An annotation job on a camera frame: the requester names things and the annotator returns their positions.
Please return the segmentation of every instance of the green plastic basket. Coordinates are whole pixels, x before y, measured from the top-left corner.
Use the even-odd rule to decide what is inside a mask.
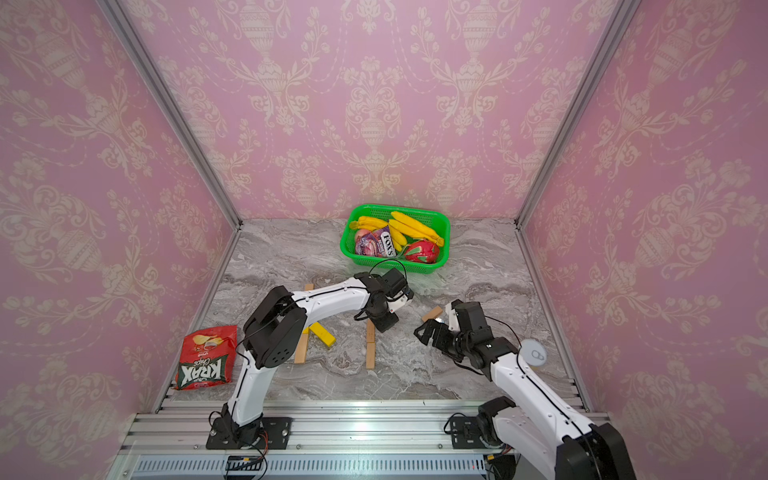
[[[397,260],[400,260],[402,264],[406,266],[406,270],[413,273],[432,273],[441,266],[445,265],[445,262],[448,261],[448,250],[451,240],[451,222],[449,222],[445,215],[439,212],[420,210],[418,208],[393,207],[391,205],[375,204],[360,205],[355,210],[352,210],[352,213],[349,215],[349,219],[346,221],[346,225],[344,226],[344,234],[341,236],[341,253],[347,255],[352,259],[353,262],[357,263],[358,265],[373,266],[384,260],[380,257],[367,257],[366,255],[357,255],[355,253],[356,231],[349,228],[349,223],[353,220],[357,220],[362,215],[365,215],[366,217],[380,218],[382,220],[389,220],[392,218],[390,212],[393,210],[415,218],[416,220],[425,224],[427,227],[431,227],[440,237],[445,240],[445,245],[440,248],[440,254],[437,257],[437,261],[434,263],[409,262],[400,256],[396,257]]]

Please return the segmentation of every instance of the pink wallpaper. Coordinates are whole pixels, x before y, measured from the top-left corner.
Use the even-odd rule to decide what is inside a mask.
[[[768,478],[759,0],[643,2],[528,235],[639,478]]]
[[[0,3],[3,478],[103,478],[232,234],[95,2]]]
[[[122,0],[241,216],[519,211],[616,0]]]

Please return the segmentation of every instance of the robotic arm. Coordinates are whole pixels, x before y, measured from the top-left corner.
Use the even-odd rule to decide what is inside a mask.
[[[456,300],[444,319],[430,319],[414,331],[417,338],[456,362],[471,365],[504,390],[506,396],[479,407],[482,441],[517,449],[549,480],[635,480],[621,435],[613,426],[596,426],[573,410],[544,383],[518,349],[495,338],[478,302]]]
[[[290,419],[265,419],[264,397],[275,369],[296,351],[301,332],[328,316],[349,311],[357,312],[355,320],[370,319],[378,331],[385,332],[398,321],[395,311],[412,298],[406,279],[394,268],[383,276],[357,273],[341,283],[308,291],[289,292],[282,285],[273,288],[243,326],[243,371],[234,394],[211,426],[206,447],[258,447],[271,426],[282,435],[273,435],[269,448],[279,449],[281,444],[284,448]]]

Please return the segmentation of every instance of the yellow banana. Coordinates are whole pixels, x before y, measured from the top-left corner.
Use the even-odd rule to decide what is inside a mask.
[[[390,226],[389,226],[389,233],[392,235],[392,239],[393,239],[395,242],[399,243],[400,245],[403,245],[403,246],[405,246],[405,245],[407,245],[407,244],[408,244],[408,241],[407,241],[407,240],[406,240],[406,238],[403,236],[403,234],[402,234],[402,233],[400,233],[400,231],[399,231],[399,230],[397,230],[397,229],[396,229],[395,227],[393,227],[392,225],[390,225]]]
[[[360,222],[353,221],[349,223],[349,228],[351,228],[352,230],[360,230],[360,229],[371,230],[373,232],[374,230],[378,230],[381,227],[377,227],[376,225],[371,225],[369,223],[360,223]]]
[[[405,225],[404,223],[400,223],[399,221],[397,221],[395,219],[391,219],[389,221],[389,227],[390,228],[394,227],[395,230],[399,231],[400,233],[404,233],[405,235],[408,235],[409,237],[411,237],[413,239],[416,239],[416,240],[421,240],[423,238],[426,238],[426,236],[423,233],[419,232],[416,229],[413,229],[413,228],[409,227],[408,225]]]
[[[427,227],[425,224],[419,222],[415,218],[411,218],[408,215],[405,215],[403,213],[393,211],[391,213],[392,218],[399,221],[400,223],[403,223],[412,229],[421,232],[421,234],[424,237],[427,237],[428,239],[432,240],[433,242],[437,243],[438,247],[442,247],[445,245],[445,240],[443,240],[437,232],[435,232],[432,228]]]
[[[386,227],[386,220],[382,220],[380,218],[363,216],[358,218],[357,221],[360,223],[364,223],[365,225],[375,225],[376,228]]]

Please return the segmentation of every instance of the round white sticker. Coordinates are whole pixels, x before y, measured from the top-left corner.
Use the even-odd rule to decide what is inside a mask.
[[[542,366],[547,362],[547,349],[536,340],[523,340],[520,353],[523,355],[523,360],[530,366]]]

